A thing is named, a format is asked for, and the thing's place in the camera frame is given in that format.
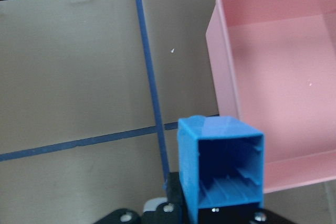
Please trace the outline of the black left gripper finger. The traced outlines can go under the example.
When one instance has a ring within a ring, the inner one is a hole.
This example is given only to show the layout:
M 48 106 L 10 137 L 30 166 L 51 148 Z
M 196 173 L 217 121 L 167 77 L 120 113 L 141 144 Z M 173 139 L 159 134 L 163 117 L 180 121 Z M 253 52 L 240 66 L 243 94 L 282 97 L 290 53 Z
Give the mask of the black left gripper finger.
M 174 223 L 184 223 L 185 199 L 180 183 L 179 172 L 169 173 L 165 185 L 168 203 L 172 203 L 175 207 L 177 207 L 178 218 L 177 220 L 174 220 Z

